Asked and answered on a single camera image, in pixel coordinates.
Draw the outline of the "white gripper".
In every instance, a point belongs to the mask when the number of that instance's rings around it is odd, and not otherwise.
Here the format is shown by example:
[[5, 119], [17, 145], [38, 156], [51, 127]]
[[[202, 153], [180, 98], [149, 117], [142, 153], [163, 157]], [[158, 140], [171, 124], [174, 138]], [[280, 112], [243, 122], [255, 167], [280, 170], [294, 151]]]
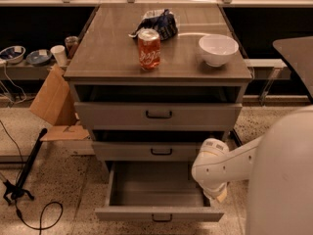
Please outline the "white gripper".
[[192, 165], [192, 176], [209, 199], [222, 203], [227, 197], [227, 182], [222, 180], [222, 160], [229, 152], [228, 146], [215, 138], [205, 139]]

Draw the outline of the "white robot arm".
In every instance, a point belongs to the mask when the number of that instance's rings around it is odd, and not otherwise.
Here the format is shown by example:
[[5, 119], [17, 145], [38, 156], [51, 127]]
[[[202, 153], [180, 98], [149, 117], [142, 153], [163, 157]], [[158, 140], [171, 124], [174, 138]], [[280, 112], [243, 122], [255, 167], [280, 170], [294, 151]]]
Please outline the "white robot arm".
[[313, 235], [313, 106], [233, 151], [205, 140], [192, 176], [212, 198], [224, 198], [228, 182], [248, 181], [246, 235]]

